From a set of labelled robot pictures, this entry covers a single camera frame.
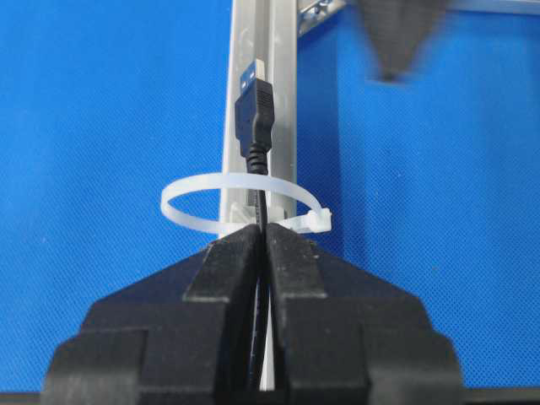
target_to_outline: metal rail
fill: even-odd
[[[296,44],[297,0],[233,0],[230,31],[229,77],[225,112],[223,172],[245,172],[235,137],[235,102],[240,95],[240,76],[260,59],[267,80],[273,84],[275,123],[273,148],[268,154],[270,176],[296,182]],[[279,194],[267,194],[269,220],[296,215],[296,203]],[[245,190],[222,190],[219,219],[241,222],[249,218]]]

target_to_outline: usb connector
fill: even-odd
[[[272,148],[275,119],[273,88],[265,80],[264,63],[258,59],[240,77],[240,98],[235,104],[235,119],[242,157],[248,158],[253,148],[266,155]]]

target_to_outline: white cable tie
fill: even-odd
[[[201,192],[223,188],[241,188],[246,190],[264,190],[276,192],[310,208],[306,215],[283,219],[277,224],[299,234],[319,233],[332,230],[332,213],[328,208],[322,208],[317,199],[305,188],[290,181],[267,175],[252,175],[248,173],[209,173],[193,175],[170,183],[161,192],[161,213],[180,226],[198,230],[207,234],[228,235],[244,228],[247,224],[233,222],[218,222],[210,219],[194,217],[183,213],[170,205],[170,202],[190,192]]]

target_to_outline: metal usb plug tip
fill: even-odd
[[[266,80],[264,62],[260,59],[253,61],[240,76],[240,92],[244,93],[256,78]]]

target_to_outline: black clamp jaw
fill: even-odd
[[[55,352],[41,403],[462,403],[451,342],[418,298],[279,225],[266,232],[246,226],[97,301]],[[270,392],[245,389],[250,305],[265,267]]]

